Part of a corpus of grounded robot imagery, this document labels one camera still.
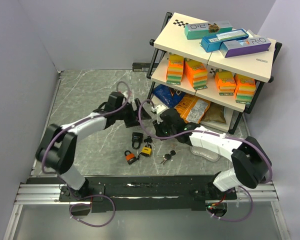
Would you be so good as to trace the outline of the black padlock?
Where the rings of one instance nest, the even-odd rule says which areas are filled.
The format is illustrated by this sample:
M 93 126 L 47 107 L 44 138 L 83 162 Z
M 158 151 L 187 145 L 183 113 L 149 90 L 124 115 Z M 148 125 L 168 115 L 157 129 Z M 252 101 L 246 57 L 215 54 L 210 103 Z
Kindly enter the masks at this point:
M 133 132 L 131 138 L 131 146 L 133 149 L 138 150 L 143 142 L 144 135 L 140 132 Z

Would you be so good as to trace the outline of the black-headed key bunch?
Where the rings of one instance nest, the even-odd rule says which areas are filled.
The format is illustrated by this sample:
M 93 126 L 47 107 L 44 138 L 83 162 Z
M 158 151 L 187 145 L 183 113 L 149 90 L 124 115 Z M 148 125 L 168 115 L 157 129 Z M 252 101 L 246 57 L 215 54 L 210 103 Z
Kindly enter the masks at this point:
M 149 135 L 143 140 L 143 142 L 145 143 L 145 146 L 146 146 L 147 148 L 153 148 L 153 147 L 155 147 L 155 144 L 154 144 L 154 142 L 153 142 L 153 139 L 152 139 L 152 137 L 149 136 Z

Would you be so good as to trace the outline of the orange padlock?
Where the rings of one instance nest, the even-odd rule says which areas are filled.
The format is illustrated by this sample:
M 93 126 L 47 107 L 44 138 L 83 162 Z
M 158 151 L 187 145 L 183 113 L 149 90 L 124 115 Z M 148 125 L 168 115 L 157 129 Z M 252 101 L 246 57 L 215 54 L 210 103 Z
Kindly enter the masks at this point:
M 136 162 L 138 160 L 137 157 L 130 150 L 126 150 L 124 152 L 124 155 L 125 155 L 125 159 L 129 165 L 133 164 L 134 162 Z

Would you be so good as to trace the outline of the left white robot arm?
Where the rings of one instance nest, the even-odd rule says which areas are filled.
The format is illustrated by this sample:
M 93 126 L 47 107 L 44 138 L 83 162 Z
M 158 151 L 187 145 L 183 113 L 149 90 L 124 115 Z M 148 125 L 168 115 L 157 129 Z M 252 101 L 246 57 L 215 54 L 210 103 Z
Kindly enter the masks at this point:
M 51 168 L 56 172 L 77 201 L 83 201 L 89 195 L 89 180 L 74 166 L 77 143 L 107 129 L 116 121 L 124 121 L 125 127 L 130 128 L 138 126 L 139 120 L 150 120 L 140 100 L 136 98 L 134 102 L 136 109 L 124 94 L 113 91 L 108 100 L 88 116 L 73 123 L 51 124 L 46 128 L 35 158 L 43 168 Z

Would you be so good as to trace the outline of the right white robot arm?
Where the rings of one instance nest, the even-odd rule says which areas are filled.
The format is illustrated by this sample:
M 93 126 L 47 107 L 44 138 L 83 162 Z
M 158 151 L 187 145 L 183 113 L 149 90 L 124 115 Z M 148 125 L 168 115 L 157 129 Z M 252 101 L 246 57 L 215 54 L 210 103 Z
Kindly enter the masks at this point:
M 152 107 L 151 111 L 156 115 L 153 126 L 158 139 L 175 138 L 182 144 L 206 149 L 232 163 L 232 168 L 217 173 L 208 187 L 208 193 L 213 199 L 220 199 L 234 187 L 254 189 L 259 183 L 270 180 L 272 164 L 255 138 L 230 137 L 198 123 L 185 122 L 176 109 L 162 104 Z

